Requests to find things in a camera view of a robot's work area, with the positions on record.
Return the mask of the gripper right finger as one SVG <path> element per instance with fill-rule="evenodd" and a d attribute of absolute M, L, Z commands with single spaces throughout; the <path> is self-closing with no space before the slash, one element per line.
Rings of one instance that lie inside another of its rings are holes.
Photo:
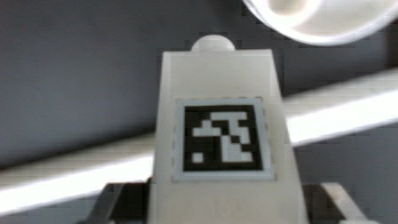
<path fill-rule="evenodd" d="M 310 224 L 381 224 L 367 217 L 340 183 L 306 184 L 305 198 Z"/>

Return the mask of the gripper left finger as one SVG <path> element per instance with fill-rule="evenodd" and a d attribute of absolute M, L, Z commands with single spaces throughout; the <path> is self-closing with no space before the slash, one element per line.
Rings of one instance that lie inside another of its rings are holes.
<path fill-rule="evenodd" d="M 77 224 L 148 224 L 150 183 L 109 183 L 90 216 Z"/>

